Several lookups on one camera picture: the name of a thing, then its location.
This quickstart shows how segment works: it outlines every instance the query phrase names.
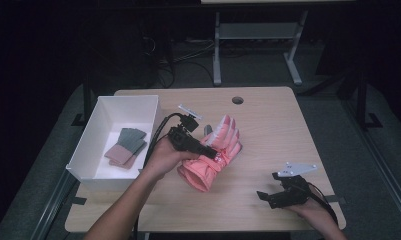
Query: gray carpet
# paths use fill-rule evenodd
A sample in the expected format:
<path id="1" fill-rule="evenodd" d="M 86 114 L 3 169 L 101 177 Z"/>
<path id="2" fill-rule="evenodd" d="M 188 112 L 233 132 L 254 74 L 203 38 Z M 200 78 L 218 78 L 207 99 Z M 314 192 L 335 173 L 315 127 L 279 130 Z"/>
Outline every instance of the gray carpet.
<path id="1" fill-rule="evenodd" d="M 295 58 L 304 83 L 300 87 L 294 86 L 283 61 L 284 47 L 259 48 L 253 43 L 248 49 L 243 49 L 244 55 L 223 58 L 222 87 L 289 86 L 297 93 L 325 79 L 325 76 L 314 75 L 322 46 L 304 44 Z M 195 47 L 176 46 L 176 55 L 184 55 L 187 49 L 194 50 Z M 210 55 L 189 61 L 200 63 L 211 71 Z M 199 65 L 182 63 L 176 67 L 172 88 L 213 87 L 209 74 Z M 166 74 L 162 72 L 163 78 L 170 81 Z M 362 131 L 347 110 L 346 105 L 354 104 L 354 99 L 351 102 L 340 101 L 335 96 L 337 87 L 338 84 L 332 85 L 313 97 L 298 97 L 298 102 L 336 195 L 344 200 L 341 205 L 347 220 L 344 232 L 349 239 L 401 240 L 401 212 L 364 143 Z M 370 129 L 366 134 L 372 137 L 401 185 L 401 125 L 384 97 L 372 87 L 369 87 L 368 110 L 376 114 L 384 127 Z M 77 88 L 69 99 L 16 195 L 0 225 L 0 239 L 31 239 L 81 136 L 82 127 L 71 126 L 79 113 L 83 113 L 82 87 Z M 83 234 L 68 233 L 64 229 L 77 186 L 78 183 L 61 204 L 46 239 L 82 238 Z M 293 232 L 291 235 L 292 239 L 319 238 L 314 231 Z"/>

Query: dark background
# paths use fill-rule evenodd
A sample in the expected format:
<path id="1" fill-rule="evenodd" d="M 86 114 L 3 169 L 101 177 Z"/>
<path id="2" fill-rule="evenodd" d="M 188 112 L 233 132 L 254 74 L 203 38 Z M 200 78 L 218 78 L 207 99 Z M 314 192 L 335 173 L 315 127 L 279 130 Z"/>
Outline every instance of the dark background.
<path id="1" fill-rule="evenodd" d="M 95 10 L 96 3 L 0 1 L 0 221 L 64 104 L 87 76 L 94 79 L 93 88 L 102 95 L 122 86 L 140 88 L 154 82 L 150 75 L 154 76 L 154 59 L 139 57 L 143 45 L 137 41 L 142 31 L 133 24 L 120 24 L 135 21 L 133 13 L 105 13 Z M 109 4 L 122 5 L 122 1 Z M 369 82 L 384 94 L 401 121 L 401 1 L 358 1 L 348 8 L 332 9 L 310 11 L 302 37 L 302 41 L 326 43 L 317 74 L 333 75 L 365 59 L 370 66 Z M 177 41 L 213 36 L 202 27 L 213 24 L 213 14 L 167 16 L 166 24 L 154 25 L 156 21 L 149 18 L 147 32 L 158 33 L 158 38 L 170 33 Z M 138 57 L 114 55 L 119 49 L 113 49 L 113 39 L 119 36 L 138 44 L 138 48 L 124 49 Z M 166 54 L 166 44 L 159 47 L 163 51 L 158 55 Z M 99 54 L 128 70 L 111 69 Z M 142 76 L 143 80 L 121 83 L 117 79 L 122 75 Z"/>

